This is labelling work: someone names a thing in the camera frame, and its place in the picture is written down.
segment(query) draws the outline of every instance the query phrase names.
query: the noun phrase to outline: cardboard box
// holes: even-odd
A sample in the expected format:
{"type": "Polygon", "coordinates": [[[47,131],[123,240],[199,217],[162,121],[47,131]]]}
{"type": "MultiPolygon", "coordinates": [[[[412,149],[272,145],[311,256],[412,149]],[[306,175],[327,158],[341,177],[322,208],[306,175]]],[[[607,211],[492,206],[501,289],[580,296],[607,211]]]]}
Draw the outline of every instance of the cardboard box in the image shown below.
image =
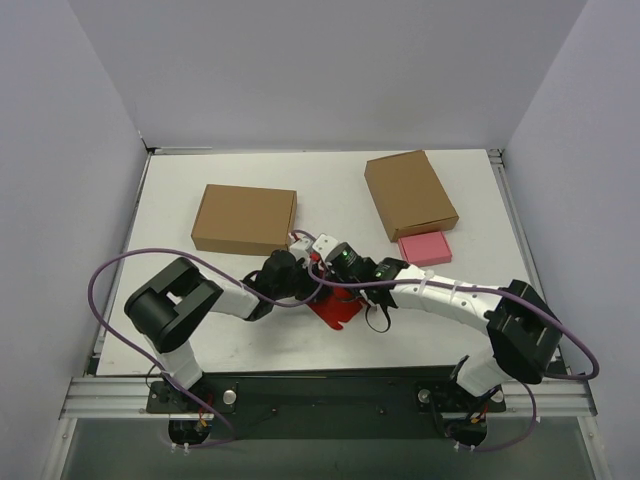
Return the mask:
{"type": "Polygon", "coordinates": [[[364,177],[392,242],[450,230],[458,222],[458,213],[423,151],[370,160],[364,177]]]}
{"type": "Polygon", "coordinates": [[[191,238],[198,250],[271,255],[287,249],[296,205],[293,190],[207,185],[191,238]]]}

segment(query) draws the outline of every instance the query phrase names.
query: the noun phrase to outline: wire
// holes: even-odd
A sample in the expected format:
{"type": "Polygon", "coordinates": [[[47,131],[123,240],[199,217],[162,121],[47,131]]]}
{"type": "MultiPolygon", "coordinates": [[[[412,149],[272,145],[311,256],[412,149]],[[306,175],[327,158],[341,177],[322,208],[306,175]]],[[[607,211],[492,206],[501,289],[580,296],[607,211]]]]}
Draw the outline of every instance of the wire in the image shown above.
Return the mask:
{"type": "Polygon", "coordinates": [[[89,302],[89,308],[91,309],[91,313],[93,313],[93,316],[96,318],[98,323],[100,323],[100,325],[102,325],[107,332],[109,332],[111,335],[116,337],[118,340],[123,342],[128,347],[130,347],[133,350],[135,350],[136,352],[138,352],[140,355],[142,355],[143,357],[148,359],[154,366],[159,368],[160,372],[162,373],[162,376],[167,380],[167,382],[169,382],[171,384],[171,386],[173,386],[173,388],[178,390],[183,395],[186,395],[187,397],[189,397],[191,400],[196,402],[198,405],[200,405],[201,407],[205,408],[208,412],[213,413],[214,418],[218,418],[229,429],[229,432],[231,433],[231,436],[229,438],[224,438],[224,439],[221,439],[221,440],[214,440],[212,442],[209,442],[207,444],[207,446],[222,445],[222,444],[225,444],[225,443],[230,443],[230,442],[232,442],[232,441],[234,441],[236,439],[236,431],[235,431],[235,428],[233,427],[233,425],[231,424],[231,422],[229,422],[229,420],[227,420],[224,416],[222,416],[215,408],[213,408],[210,405],[207,405],[200,398],[198,398],[193,393],[191,393],[189,390],[184,388],[180,384],[180,382],[175,380],[171,375],[169,375],[168,372],[166,372],[163,369],[162,364],[156,358],[154,358],[152,355],[150,355],[149,353],[144,351],[142,348],[137,346],[135,343],[133,343],[131,340],[127,339],[125,336],[120,334],[116,329],[114,329],[111,325],[109,325],[109,323],[104,319],[102,314],[98,311],[98,307],[96,307],[95,298],[94,298],[94,288],[95,288],[95,283],[96,283],[96,280],[97,280],[98,276],[108,266],[110,266],[110,265],[112,265],[112,264],[114,264],[116,262],[119,262],[123,258],[130,257],[132,255],[139,255],[140,253],[141,252],[139,250],[134,250],[132,252],[126,252],[126,253],[123,253],[121,255],[118,255],[118,256],[112,258],[111,260],[109,260],[109,261],[103,263],[102,265],[100,265],[96,269],[96,271],[93,272],[93,275],[91,275],[91,278],[89,279],[89,284],[87,286],[87,300],[89,302]]]}
{"type": "Polygon", "coordinates": [[[384,313],[385,318],[387,319],[387,328],[384,330],[378,330],[377,328],[373,328],[371,323],[369,322],[369,310],[371,310],[371,305],[367,304],[367,309],[364,311],[364,321],[367,322],[369,328],[376,333],[387,333],[391,328],[391,317],[389,316],[389,312],[382,311],[384,313]]]}
{"type": "Polygon", "coordinates": [[[153,372],[154,368],[156,368],[156,366],[155,365],[151,365],[151,368],[149,369],[147,374],[144,376],[144,383],[147,385],[147,388],[149,390],[151,390],[151,385],[149,385],[149,375],[151,375],[151,372],[153,372]]]}
{"type": "Polygon", "coordinates": [[[295,230],[291,230],[291,233],[295,234],[300,234],[300,235],[304,235],[305,237],[307,237],[309,240],[311,240],[312,242],[316,241],[316,237],[314,237],[313,235],[311,235],[309,232],[305,232],[304,230],[300,230],[299,228],[296,228],[295,230]]]}
{"type": "Polygon", "coordinates": [[[498,390],[500,390],[500,387],[498,386],[493,387],[491,390],[489,390],[488,392],[478,397],[476,403],[473,405],[473,407],[471,407],[471,409],[469,410],[469,413],[467,413],[467,416],[465,417],[465,421],[471,420],[471,417],[473,417],[473,414],[476,413],[483,406],[487,406],[488,408],[489,399],[493,397],[498,390]]]}
{"type": "Polygon", "coordinates": [[[160,370],[160,373],[162,374],[162,376],[167,380],[167,382],[169,382],[169,384],[171,386],[173,386],[173,388],[178,390],[183,395],[186,395],[188,398],[190,398],[191,400],[196,402],[198,405],[203,407],[208,412],[213,413],[214,418],[220,419],[220,421],[227,427],[227,429],[229,429],[229,431],[231,433],[231,436],[229,438],[222,439],[222,440],[215,440],[213,442],[209,442],[209,443],[206,444],[206,446],[222,445],[222,444],[225,444],[225,443],[232,442],[236,438],[236,432],[235,432],[235,429],[234,429],[233,425],[231,424],[231,422],[229,422],[215,408],[213,408],[210,405],[207,405],[200,398],[198,398],[193,393],[191,393],[189,390],[184,388],[180,384],[180,382],[178,382],[173,377],[171,377],[171,375],[169,375],[169,373],[166,372],[163,369],[162,364],[156,358],[154,358],[152,355],[147,353],[142,348],[138,347],[135,343],[133,343],[132,341],[128,340],[124,335],[122,335],[120,332],[118,332],[116,329],[114,329],[112,326],[110,326],[109,323],[104,319],[102,314],[98,311],[98,308],[96,307],[95,298],[94,298],[94,289],[95,289],[95,283],[96,283],[96,280],[98,279],[98,276],[107,267],[109,267],[110,265],[113,265],[114,263],[117,263],[117,262],[119,262],[119,261],[121,261],[121,260],[123,260],[125,258],[128,258],[128,257],[133,257],[135,255],[144,255],[144,254],[148,254],[148,253],[166,253],[166,254],[177,255],[177,256],[188,258],[189,260],[192,260],[192,261],[194,261],[196,263],[199,263],[200,265],[202,265],[202,266],[208,268],[209,270],[217,273],[222,278],[230,281],[231,283],[233,283],[235,285],[238,285],[239,287],[243,288],[244,290],[252,293],[256,297],[258,297],[258,298],[260,298],[260,299],[262,299],[262,300],[264,300],[266,302],[272,303],[273,305],[278,306],[278,307],[294,308],[294,307],[299,307],[301,305],[306,305],[307,303],[311,302],[318,295],[318,293],[322,289],[322,284],[318,284],[318,288],[316,288],[316,290],[308,298],[306,298],[305,300],[302,300],[302,301],[299,301],[299,302],[293,302],[293,303],[278,302],[276,300],[270,299],[269,297],[261,294],[260,292],[257,292],[255,290],[253,290],[252,288],[248,287],[247,285],[244,285],[242,282],[236,280],[231,275],[226,274],[225,272],[223,272],[219,268],[214,267],[213,265],[211,265],[208,262],[205,262],[201,258],[199,258],[199,257],[197,257],[195,255],[192,255],[191,253],[183,252],[183,251],[180,251],[180,250],[175,250],[175,249],[172,249],[172,248],[141,248],[141,249],[138,249],[138,250],[131,250],[129,252],[125,252],[125,253],[122,253],[120,255],[117,255],[117,256],[113,257],[111,260],[108,260],[107,262],[103,263],[91,275],[91,278],[89,279],[89,284],[87,286],[87,301],[89,302],[89,308],[91,309],[91,313],[93,313],[93,316],[96,318],[98,323],[100,325],[102,325],[107,332],[111,333],[114,337],[116,337],[122,343],[127,345],[129,348],[132,348],[133,350],[138,352],[143,357],[147,358],[153,364],[153,366],[155,366],[156,368],[158,368],[160,370]]]}
{"type": "MultiPolygon", "coordinates": [[[[207,395],[207,405],[211,406],[212,403],[213,403],[213,395],[209,394],[207,395]]],[[[200,407],[200,410],[198,410],[198,419],[204,427],[208,427],[209,425],[207,425],[207,422],[205,422],[204,418],[202,418],[203,413],[204,412],[202,411],[202,407],[200,407]]]]}
{"type": "MultiPolygon", "coordinates": [[[[473,448],[473,452],[474,453],[492,453],[492,452],[498,452],[500,450],[505,450],[509,447],[513,447],[514,445],[522,442],[523,440],[527,439],[535,430],[536,428],[536,424],[538,423],[538,405],[536,404],[536,399],[533,395],[533,392],[531,391],[531,388],[529,388],[529,385],[520,382],[520,385],[522,385],[525,390],[527,391],[527,393],[529,394],[529,398],[531,399],[531,421],[529,422],[529,427],[527,428],[527,430],[522,434],[517,436],[516,438],[513,438],[507,442],[504,443],[500,443],[498,445],[491,445],[488,447],[474,447],[473,448]]],[[[447,435],[449,437],[451,437],[451,427],[453,426],[453,424],[448,425],[447,428],[445,429],[447,432],[447,435]]],[[[459,443],[459,445],[464,448],[465,450],[472,450],[471,447],[469,447],[468,445],[465,445],[463,443],[459,443]]]]}
{"type": "MultiPolygon", "coordinates": [[[[424,280],[418,280],[418,279],[383,280],[380,282],[362,282],[362,283],[331,282],[329,280],[324,280],[318,277],[317,275],[315,275],[311,268],[312,265],[313,265],[313,262],[309,262],[309,268],[308,268],[309,276],[312,279],[314,279],[316,282],[322,285],[326,285],[328,287],[333,287],[333,288],[336,288],[336,287],[370,288],[370,287],[385,287],[385,286],[391,287],[395,285],[416,285],[416,284],[422,284],[422,283],[425,283],[426,285],[429,285],[431,287],[444,288],[447,290],[452,290],[454,288],[454,285],[450,285],[448,283],[436,282],[434,280],[427,280],[426,282],[424,282],[424,280]]],[[[523,298],[520,298],[511,292],[505,292],[504,290],[499,290],[496,288],[455,286],[455,289],[458,292],[488,293],[490,295],[498,295],[500,297],[507,298],[515,303],[522,305],[527,310],[537,315],[538,318],[540,318],[540,320],[542,320],[547,326],[551,328],[555,328],[556,330],[559,330],[563,335],[565,335],[569,340],[571,340],[571,342],[573,342],[573,344],[576,347],[578,347],[591,362],[592,371],[589,374],[566,375],[566,374],[560,374],[560,373],[545,372],[545,376],[547,378],[555,378],[559,380],[592,380],[600,374],[600,363],[598,362],[598,359],[593,354],[593,352],[589,349],[589,347],[587,347],[584,344],[584,342],[580,340],[573,332],[571,332],[571,330],[569,330],[565,325],[560,323],[558,320],[553,318],[547,312],[535,306],[531,302],[528,302],[527,300],[524,300],[523,298]]]]}
{"type": "Polygon", "coordinates": [[[486,418],[487,412],[489,411],[489,402],[484,404],[484,408],[482,409],[482,413],[476,417],[476,420],[480,420],[486,418]]]}

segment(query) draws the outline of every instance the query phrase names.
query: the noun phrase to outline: pink block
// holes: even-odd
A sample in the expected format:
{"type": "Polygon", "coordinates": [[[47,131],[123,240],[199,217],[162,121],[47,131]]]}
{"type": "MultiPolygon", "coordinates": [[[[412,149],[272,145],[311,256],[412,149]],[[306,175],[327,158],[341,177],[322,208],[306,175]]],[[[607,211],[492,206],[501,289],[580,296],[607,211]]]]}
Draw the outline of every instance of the pink block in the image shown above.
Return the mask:
{"type": "Polygon", "coordinates": [[[418,267],[451,261],[451,249],[442,232],[423,233],[398,240],[402,258],[418,267]]]}

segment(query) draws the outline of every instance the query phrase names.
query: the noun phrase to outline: bolt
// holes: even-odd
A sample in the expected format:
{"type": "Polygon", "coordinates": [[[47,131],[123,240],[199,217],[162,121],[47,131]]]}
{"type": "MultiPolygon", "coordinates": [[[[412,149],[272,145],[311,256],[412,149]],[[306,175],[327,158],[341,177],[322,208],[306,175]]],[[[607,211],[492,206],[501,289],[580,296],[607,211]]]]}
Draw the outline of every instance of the bolt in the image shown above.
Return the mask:
{"type": "Polygon", "coordinates": [[[431,395],[431,392],[429,390],[427,390],[426,388],[423,388],[422,390],[420,390],[418,392],[418,401],[420,403],[429,403],[429,396],[431,395]]]}
{"type": "Polygon", "coordinates": [[[236,403],[238,395],[233,390],[229,389],[222,394],[222,401],[225,405],[233,405],[236,403]]]}

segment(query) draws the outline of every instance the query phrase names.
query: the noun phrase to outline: gray wall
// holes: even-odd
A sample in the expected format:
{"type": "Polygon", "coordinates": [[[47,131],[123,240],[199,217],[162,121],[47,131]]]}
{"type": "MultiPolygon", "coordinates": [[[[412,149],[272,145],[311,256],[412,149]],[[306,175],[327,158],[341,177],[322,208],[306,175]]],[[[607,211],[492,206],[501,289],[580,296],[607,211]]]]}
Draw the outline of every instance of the gray wall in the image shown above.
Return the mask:
{"type": "Polygon", "coordinates": [[[148,145],[503,147],[585,0],[70,0],[148,145]]]}
{"type": "Polygon", "coordinates": [[[506,152],[551,306],[602,362],[592,386],[619,479],[640,471],[639,24],[638,2],[590,0],[506,152]]]}
{"type": "MultiPolygon", "coordinates": [[[[0,1],[0,477],[38,478],[145,151],[64,0],[0,1]]],[[[101,303],[105,288],[101,286],[101,303]]]]}

